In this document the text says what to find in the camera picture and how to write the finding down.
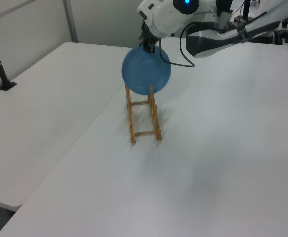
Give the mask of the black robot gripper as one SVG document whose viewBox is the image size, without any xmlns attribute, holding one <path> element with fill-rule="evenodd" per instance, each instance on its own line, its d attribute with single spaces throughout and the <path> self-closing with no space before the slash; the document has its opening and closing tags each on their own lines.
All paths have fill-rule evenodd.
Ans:
<svg viewBox="0 0 288 237">
<path fill-rule="evenodd" d="M 142 22 L 141 25 L 141 34 L 139 36 L 139 39 L 142 40 L 139 44 L 139 46 L 142 47 L 142 49 L 147 49 L 148 53 L 155 53 L 156 48 L 155 45 L 157 42 L 159 42 L 160 38 L 156 37 L 149 29 L 148 25 L 145 21 Z"/>
</svg>

